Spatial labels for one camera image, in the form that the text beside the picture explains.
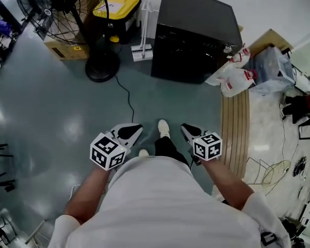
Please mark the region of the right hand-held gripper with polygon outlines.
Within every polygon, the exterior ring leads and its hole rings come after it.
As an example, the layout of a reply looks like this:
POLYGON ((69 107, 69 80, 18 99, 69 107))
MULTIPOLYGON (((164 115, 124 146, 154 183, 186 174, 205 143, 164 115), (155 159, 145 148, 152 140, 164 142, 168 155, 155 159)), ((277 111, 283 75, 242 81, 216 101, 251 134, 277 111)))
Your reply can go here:
POLYGON ((183 123, 181 125, 185 140, 191 146, 189 150, 192 163, 201 165, 201 160, 210 161, 217 159, 222 154, 222 139, 215 132, 201 131, 200 128, 183 123))

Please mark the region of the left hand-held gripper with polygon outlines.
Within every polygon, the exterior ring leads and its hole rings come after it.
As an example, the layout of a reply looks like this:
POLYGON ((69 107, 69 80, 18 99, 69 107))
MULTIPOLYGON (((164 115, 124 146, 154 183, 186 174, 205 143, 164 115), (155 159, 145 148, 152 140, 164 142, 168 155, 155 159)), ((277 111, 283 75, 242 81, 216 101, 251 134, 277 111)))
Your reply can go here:
POLYGON ((89 158, 105 171, 116 168, 124 163, 142 132, 141 124, 118 124, 92 141, 89 158))

